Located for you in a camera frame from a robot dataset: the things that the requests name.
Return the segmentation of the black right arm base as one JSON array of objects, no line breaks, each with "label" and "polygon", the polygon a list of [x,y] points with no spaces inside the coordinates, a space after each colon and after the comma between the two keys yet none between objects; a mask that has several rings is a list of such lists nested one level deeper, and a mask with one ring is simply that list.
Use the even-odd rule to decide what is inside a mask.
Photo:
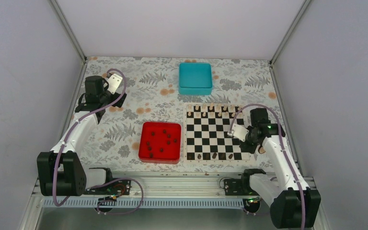
[{"label": "black right arm base", "polygon": [[218,184],[224,190],[225,196],[250,196],[253,194],[250,188],[243,186],[241,179],[223,177]]}]

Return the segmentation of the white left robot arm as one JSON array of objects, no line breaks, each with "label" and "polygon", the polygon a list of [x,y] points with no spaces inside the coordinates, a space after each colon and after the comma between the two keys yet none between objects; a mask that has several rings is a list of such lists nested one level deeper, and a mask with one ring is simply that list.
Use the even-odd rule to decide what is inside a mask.
[{"label": "white left robot arm", "polygon": [[89,76],[78,99],[74,119],[60,141],[37,157],[40,191],[44,196],[81,196],[95,187],[108,194],[114,188],[110,169],[84,165],[79,154],[108,107],[122,107],[127,96],[123,73],[112,70],[106,78]]}]

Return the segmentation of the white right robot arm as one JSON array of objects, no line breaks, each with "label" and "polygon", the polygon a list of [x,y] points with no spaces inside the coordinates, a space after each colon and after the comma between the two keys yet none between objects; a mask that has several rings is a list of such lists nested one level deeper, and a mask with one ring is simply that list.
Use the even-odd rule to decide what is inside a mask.
[{"label": "white right robot arm", "polygon": [[289,147],[285,131],[279,121],[269,120],[268,108],[250,111],[252,125],[245,140],[251,146],[261,147],[272,162],[277,182],[264,172],[253,173],[241,181],[246,195],[255,192],[270,208],[270,218],[278,229],[312,228],[319,210],[321,195],[301,175]]}]

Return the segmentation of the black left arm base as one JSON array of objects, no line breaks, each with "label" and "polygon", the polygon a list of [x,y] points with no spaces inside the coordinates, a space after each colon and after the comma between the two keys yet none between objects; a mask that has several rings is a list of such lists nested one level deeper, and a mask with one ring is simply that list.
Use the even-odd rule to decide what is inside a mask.
[{"label": "black left arm base", "polygon": [[88,168],[86,173],[87,188],[84,195],[101,195],[103,200],[116,201],[122,195],[129,195],[131,180],[121,180],[113,177],[111,169],[105,167]]}]

